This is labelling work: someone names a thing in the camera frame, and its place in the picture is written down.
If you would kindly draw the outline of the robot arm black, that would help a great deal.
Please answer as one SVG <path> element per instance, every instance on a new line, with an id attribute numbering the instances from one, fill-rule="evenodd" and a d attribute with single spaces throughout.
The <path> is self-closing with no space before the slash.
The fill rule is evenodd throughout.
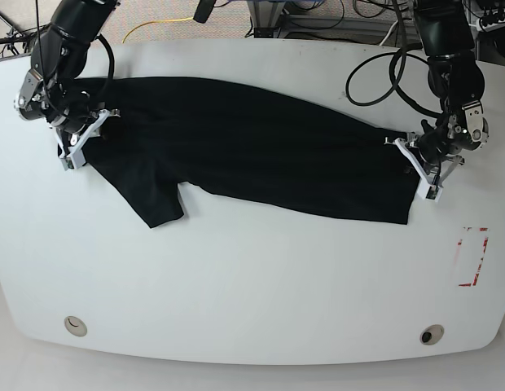
<path id="1" fill-rule="evenodd" d="M 113 81 L 114 53 L 101 34 L 118 1 L 62 1 L 45 28 L 37 28 L 26 73 L 14 101 L 26 121 L 43 118 L 54 132 L 58 157 L 65 169 L 86 164 L 83 147 L 101 135 L 103 123 L 119 117 L 105 108 L 105 94 Z M 91 43 L 100 41 L 108 55 L 108 75 L 95 92 L 77 87 L 75 79 L 86 66 Z"/>
<path id="2" fill-rule="evenodd" d="M 489 127 L 481 98 L 485 78 L 476 64 L 474 40 L 460 1 L 413 1 L 413 20 L 420 42 L 405 45 L 389 65 L 389 77 L 397 83 L 395 68 L 400 56 L 422 49 L 427 56 L 428 85 L 439 98 L 436 114 L 421 108 L 401 88 L 399 96 L 417 112 L 435 119 L 422 121 L 422 134 L 394 140 L 398 150 L 419 175 L 418 196 L 438 200 L 446 178 L 463 165 L 461 151 L 475 151 L 488 140 Z"/>

